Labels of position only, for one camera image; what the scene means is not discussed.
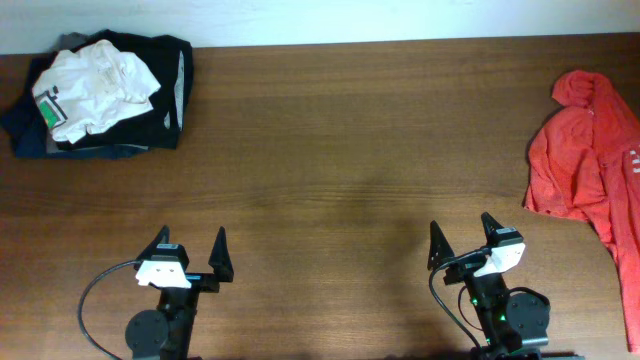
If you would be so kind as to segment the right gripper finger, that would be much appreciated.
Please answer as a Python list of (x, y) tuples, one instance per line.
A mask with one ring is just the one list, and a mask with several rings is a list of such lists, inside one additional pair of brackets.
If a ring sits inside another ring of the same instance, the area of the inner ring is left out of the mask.
[(454, 257), (454, 251), (447, 241), (443, 231), (439, 224), (433, 220), (430, 223), (430, 248), (427, 268), (429, 270), (435, 270)]
[(481, 221), (488, 247), (498, 247), (501, 243), (501, 235), (498, 233), (503, 226), (488, 212), (481, 214)]

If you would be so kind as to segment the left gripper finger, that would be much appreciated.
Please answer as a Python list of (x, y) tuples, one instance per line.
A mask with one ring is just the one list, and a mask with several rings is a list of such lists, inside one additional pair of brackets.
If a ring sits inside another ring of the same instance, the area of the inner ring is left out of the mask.
[(142, 259), (150, 260), (153, 254), (156, 252), (157, 246), (160, 244), (168, 244), (169, 243), (169, 234), (170, 230), (167, 225), (164, 225), (156, 237), (144, 248), (142, 251)]
[(218, 282), (233, 282), (234, 269), (228, 250), (226, 230), (224, 227), (220, 227), (218, 230), (208, 264), (213, 269), (213, 274)]

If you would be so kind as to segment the red orange t-shirt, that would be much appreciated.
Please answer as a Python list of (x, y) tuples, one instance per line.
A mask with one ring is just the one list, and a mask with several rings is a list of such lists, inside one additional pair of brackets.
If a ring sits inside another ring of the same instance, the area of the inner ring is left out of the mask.
[(599, 73), (555, 83), (561, 110), (534, 137), (524, 206), (593, 226), (616, 265), (628, 349), (639, 351), (639, 119)]

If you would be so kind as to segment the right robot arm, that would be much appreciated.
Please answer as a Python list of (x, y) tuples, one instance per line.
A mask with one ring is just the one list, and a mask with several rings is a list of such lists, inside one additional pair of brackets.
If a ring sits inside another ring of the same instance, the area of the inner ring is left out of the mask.
[[(427, 262), (428, 287), (436, 303), (472, 341), (472, 359), (526, 360), (577, 359), (577, 354), (545, 354), (549, 344), (547, 329), (551, 303), (543, 294), (527, 288), (509, 288), (503, 274), (521, 261), (525, 251), (524, 237), (514, 227), (501, 225), (484, 212), (481, 222), (486, 243), (472, 251), (457, 255), (441, 227), (431, 221), (430, 248)], [(479, 330), (486, 343), (482, 345), (469, 330), (463, 315), (456, 316), (441, 299), (434, 285), (443, 274), (445, 285), (461, 283), (479, 320)]]

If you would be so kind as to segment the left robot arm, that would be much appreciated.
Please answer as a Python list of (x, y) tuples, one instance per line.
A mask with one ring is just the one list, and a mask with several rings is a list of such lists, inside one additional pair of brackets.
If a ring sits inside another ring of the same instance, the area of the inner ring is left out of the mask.
[(170, 230), (161, 228), (136, 258), (135, 278), (140, 286), (160, 291), (156, 308), (144, 310), (129, 321), (125, 340), (134, 359), (186, 359), (197, 314), (199, 296), (217, 293), (222, 283), (234, 280), (226, 230), (216, 235), (208, 260), (211, 271), (189, 273), (184, 246), (170, 241)]

